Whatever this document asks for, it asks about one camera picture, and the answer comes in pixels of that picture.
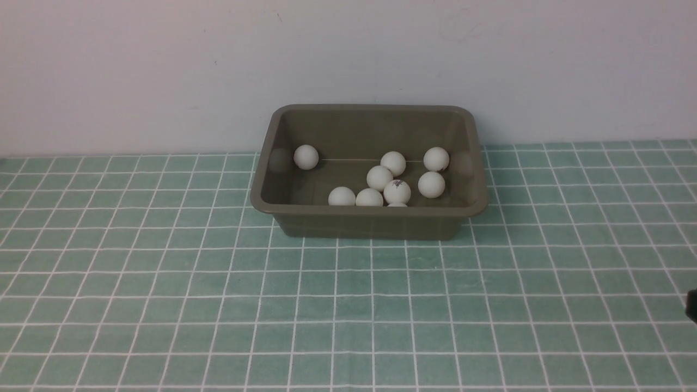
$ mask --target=plastic tub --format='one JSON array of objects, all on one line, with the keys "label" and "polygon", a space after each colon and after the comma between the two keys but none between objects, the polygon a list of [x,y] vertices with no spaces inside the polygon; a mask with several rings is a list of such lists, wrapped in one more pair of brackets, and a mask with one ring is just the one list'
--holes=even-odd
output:
[{"label": "plastic tub", "polygon": [[[293,152],[313,146],[319,164],[301,170]],[[443,147],[450,166],[437,199],[418,191],[428,149]],[[399,176],[411,187],[409,207],[330,206],[329,192],[367,188],[366,174],[382,156],[407,159]],[[251,189],[252,205],[273,214],[289,236],[364,239],[451,239],[463,220],[489,203],[475,121],[452,106],[290,105],[273,114]]]}]

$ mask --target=black object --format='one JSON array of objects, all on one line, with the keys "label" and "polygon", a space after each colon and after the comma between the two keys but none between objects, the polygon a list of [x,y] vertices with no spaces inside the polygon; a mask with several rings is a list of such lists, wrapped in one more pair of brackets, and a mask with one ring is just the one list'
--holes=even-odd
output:
[{"label": "black object", "polygon": [[685,306],[685,314],[690,320],[697,323],[697,289],[687,292],[687,306]]}]

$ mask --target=white wall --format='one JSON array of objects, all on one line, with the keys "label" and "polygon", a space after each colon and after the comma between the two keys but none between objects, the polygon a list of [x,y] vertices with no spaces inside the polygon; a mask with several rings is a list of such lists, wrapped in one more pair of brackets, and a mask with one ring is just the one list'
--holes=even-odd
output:
[{"label": "white wall", "polygon": [[484,142],[697,135],[695,0],[2,0],[0,155],[251,151],[289,103]]}]

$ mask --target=white ball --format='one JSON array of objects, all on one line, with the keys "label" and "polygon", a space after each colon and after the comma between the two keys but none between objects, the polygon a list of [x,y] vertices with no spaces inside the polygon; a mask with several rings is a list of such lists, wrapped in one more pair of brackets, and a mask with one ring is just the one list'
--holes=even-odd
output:
[{"label": "white ball", "polygon": [[440,172],[445,170],[445,168],[450,163],[450,157],[447,151],[440,148],[434,147],[424,154],[424,166],[430,172]]},{"label": "white ball", "polygon": [[370,207],[382,207],[383,206],[383,196],[377,190],[371,188],[365,188],[361,190],[355,197],[355,205],[357,206],[370,206]]},{"label": "white ball", "polygon": [[392,180],[385,187],[383,195],[385,195],[385,201],[388,204],[406,204],[411,197],[411,188],[409,188],[409,184],[402,180]]},{"label": "white ball", "polygon": [[396,177],[404,173],[404,169],[406,169],[406,160],[400,153],[390,151],[380,159],[380,166],[388,168],[392,172],[392,175]]},{"label": "white ball", "polygon": [[375,166],[368,171],[368,175],[365,177],[368,186],[382,192],[385,190],[385,185],[393,180],[392,172],[384,166]]},{"label": "white ball", "polygon": [[439,173],[426,172],[419,179],[419,192],[424,197],[435,199],[443,194],[445,190],[445,179]]},{"label": "white ball", "polygon": [[329,193],[329,205],[355,206],[355,195],[345,186],[336,187]]},{"label": "white ball", "polygon": [[296,149],[296,153],[293,154],[293,160],[300,169],[310,170],[317,166],[317,162],[319,162],[319,154],[313,146],[303,144]]}]

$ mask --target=table surface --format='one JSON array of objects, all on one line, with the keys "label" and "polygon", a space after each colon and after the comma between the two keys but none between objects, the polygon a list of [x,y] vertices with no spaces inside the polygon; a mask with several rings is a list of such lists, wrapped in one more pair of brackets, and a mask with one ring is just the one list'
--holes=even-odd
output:
[{"label": "table surface", "polygon": [[452,241],[295,239],[258,154],[0,161],[0,390],[697,389],[697,141],[486,146]]}]

